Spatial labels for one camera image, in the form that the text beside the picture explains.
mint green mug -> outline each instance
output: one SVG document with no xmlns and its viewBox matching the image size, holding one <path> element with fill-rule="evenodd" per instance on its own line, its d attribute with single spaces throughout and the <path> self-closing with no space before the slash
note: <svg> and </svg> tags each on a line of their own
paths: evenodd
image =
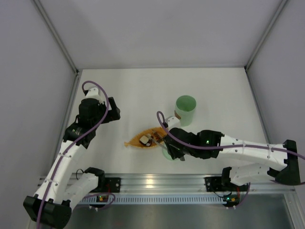
<svg viewBox="0 0 305 229">
<path fill-rule="evenodd" d="M 182 95 L 177 99 L 175 116 L 180 120 L 181 126 L 188 126 L 192 123 L 196 105 L 196 100 L 189 95 Z"/>
</svg>

perforated metal strip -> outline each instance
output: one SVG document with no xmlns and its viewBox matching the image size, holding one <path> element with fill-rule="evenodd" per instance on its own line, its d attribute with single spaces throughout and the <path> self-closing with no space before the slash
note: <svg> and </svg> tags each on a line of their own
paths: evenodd
<svg viewBox="0 0 305 229">
<path fill-rule="evenodd" d="M 113 204 L 223 204 L 215 195 L 117 195 Z M 85 198 L 79 204 L 105 204 L 96 197 Z"/>
</svg>

white wall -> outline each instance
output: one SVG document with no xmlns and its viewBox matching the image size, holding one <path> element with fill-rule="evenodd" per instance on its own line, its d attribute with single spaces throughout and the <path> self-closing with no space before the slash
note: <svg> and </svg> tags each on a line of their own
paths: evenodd
<svg viewBox="0 0 305 229">
<path fill-rule="evenodd" d="M 280 0 L 41 0 L 80 68 L 247 63 Z"/>
<path fill-rule="evenodd" d="M 0 2 L 0 224 L 26 227 L 22 206 L 46 174 L 74 75 L 30 0 Z"/>
<path fill-rule="evenodd" d="M 292 0 L 253 63 L 249 76 L 272 142 L 293 139 L 305 155 L 305 1 Z M 299 160 L 301 179 L 305 163 Z M 305 186 L 297 192 L 305 209 Z"/>
</svg>

orange leaf-shaped plate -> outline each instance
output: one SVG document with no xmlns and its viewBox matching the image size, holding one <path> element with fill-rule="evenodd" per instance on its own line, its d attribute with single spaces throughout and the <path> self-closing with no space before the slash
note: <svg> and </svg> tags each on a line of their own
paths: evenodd
<svg viewBox="0 0 305 229">
<path fill-rule="evenodd" d="M 147 130 L 142 131 L 141 133 L 137 134 L 135 137 L 132 138 L 132 140 L 130 140 L 129 142 L 124 142 L 124 145 L 127 146 L 133 146 L 136 148 L 141 148 L 141 149 L 151 149 L 151 148 L 155 148 L 157 147 L 157 144 L 155 142 L 152 142 L 152 144 L 150 146 L 143 146 L 140 143 L 140 138 L 143 135 L 147 135 L 150 134 L 151 136 L 154 137 L 154 139 L 158 138 L 158 136 L 155 136 L 153 134 L 153 132 L 157 132 L 162 138 L 166 136 L 166 132 L 162 129 L 162 127 L 155 127 L 155 128 L 150 128 Z"/>
</svg>

gray floor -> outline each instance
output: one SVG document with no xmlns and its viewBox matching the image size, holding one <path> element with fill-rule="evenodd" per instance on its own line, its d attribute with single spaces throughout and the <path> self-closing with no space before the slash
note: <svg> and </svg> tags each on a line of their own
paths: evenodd
<svg viewBox="0 0 305 229">
<path fill-rule="evenodd" d="M 236 210 L 222 205 L 117 205 L 77 209 L 65 229 L 291 229 L 282 195 L 250 195 Z"/>
</svg>

